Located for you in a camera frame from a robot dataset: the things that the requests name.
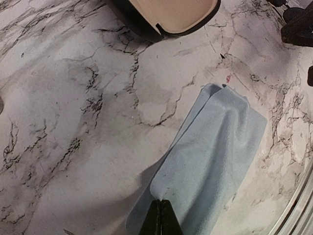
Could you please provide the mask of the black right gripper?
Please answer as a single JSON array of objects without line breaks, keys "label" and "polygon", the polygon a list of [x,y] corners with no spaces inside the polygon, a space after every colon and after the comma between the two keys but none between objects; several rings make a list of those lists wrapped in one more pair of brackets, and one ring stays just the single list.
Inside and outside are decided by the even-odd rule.
[{"label": "black right gripper", "polygon": [[299,47],[313,46],[313,3],[305,8],[289,7],[286,0],[270,0],[273,7],[286,6],[282,15],[285,25],[281,29],[282,42]]}]

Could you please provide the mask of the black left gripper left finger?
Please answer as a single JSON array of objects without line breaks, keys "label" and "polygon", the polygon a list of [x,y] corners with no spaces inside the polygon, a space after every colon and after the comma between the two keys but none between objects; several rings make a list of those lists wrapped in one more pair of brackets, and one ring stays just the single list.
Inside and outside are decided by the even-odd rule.
[{"label": "black left gripper left finger", "polygon": [[140,229],[139,235],[160,235],[161,234],[161,202],[151,202],[145,220]]}]

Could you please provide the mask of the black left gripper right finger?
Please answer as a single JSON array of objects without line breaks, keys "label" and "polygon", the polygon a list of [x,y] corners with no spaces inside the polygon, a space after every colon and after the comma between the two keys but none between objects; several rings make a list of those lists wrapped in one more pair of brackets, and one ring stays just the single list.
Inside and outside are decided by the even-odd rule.
[{"label": "black left gripper right finger", "polygon": [[161,201],[161,234],[183,235],[182,229],[169,200]]}]

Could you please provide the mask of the black glasses case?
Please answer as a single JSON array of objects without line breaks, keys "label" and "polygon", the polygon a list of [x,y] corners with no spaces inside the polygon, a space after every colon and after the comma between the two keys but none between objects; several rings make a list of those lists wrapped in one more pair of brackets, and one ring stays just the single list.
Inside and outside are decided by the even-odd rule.
[{"label": "black glasses case", "polygon": [[108,0],[117,18],[139,37],[157,43],[191,34],[218,12],[220,0]]}]

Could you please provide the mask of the light blue cloth front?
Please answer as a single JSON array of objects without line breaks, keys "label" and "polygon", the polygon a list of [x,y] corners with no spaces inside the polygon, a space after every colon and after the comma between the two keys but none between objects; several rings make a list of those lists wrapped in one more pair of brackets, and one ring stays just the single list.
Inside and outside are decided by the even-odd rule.
[{"label": "light blue cloth front", "polygon": [[139,234],[151,204],[168,200],[183,234],[210,234],[241,185],[266,124],[246,97],[207,84],[130,212],[127,232]]}]

